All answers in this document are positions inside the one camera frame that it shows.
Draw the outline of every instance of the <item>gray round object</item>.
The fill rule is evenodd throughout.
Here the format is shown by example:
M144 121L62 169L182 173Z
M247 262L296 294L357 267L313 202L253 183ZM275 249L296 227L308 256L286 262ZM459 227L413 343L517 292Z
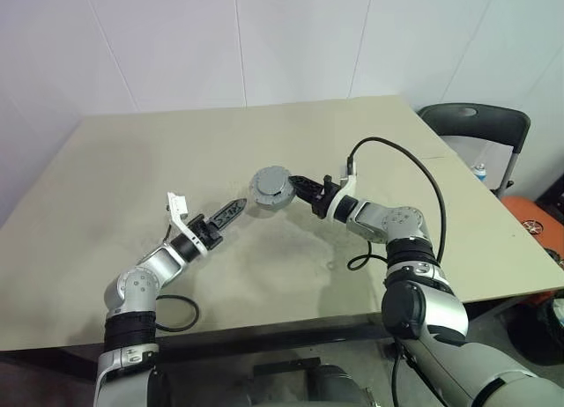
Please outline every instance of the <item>gray round object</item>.
M282 166L269 166L258 171L250 182L250 191L256 204L263 209L275 211L289 204L295 190L290 171Z

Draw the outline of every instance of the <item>black chair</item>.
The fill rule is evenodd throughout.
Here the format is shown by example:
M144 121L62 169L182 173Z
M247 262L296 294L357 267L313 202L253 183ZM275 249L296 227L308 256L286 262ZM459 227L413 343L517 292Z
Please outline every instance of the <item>black chair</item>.
M529 116L518 110L476 103L431 105L423 107L419 116L439 136L475 137L513 147L500 187L493 192L501 199L529 132Z

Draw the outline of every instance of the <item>table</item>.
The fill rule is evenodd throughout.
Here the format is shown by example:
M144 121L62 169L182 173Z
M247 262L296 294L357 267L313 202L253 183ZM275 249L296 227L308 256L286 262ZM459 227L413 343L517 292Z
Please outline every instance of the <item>table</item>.
M191 216L210 215L246 196L262 167L338 178L371 135L412 151L439 182L449 222L442 266L462 301L564 286L558 266L398 97L91 116L0 229L0 350L102 341L103 292L163 238L167 191L186 195ZM419 169L383 145L356 160L357 196L421 209L437 246L437 202ZM191 332L379 312L384 265L345 267L365 250L301 201L275 213L249 203L224 242L165 292L200 304ZM178 315L158 311L162 322Z

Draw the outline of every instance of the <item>white wall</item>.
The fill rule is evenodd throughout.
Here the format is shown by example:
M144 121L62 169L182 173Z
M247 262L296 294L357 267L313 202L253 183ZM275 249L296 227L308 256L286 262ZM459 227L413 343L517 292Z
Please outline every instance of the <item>white wall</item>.
M513 191L537 196L564 164L563 2L0 0L0 224L82 115L389 93L527 112ZM464 149L494 181L503 153Z

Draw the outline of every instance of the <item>small bottle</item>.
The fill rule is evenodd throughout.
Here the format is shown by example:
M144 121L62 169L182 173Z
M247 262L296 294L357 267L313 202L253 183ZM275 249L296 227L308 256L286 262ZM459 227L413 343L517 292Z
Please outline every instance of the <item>small bottle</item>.
M486 165L484 165L483 163L478 163L477 165L472 167L472 173L480 181L484 181L487 177Z

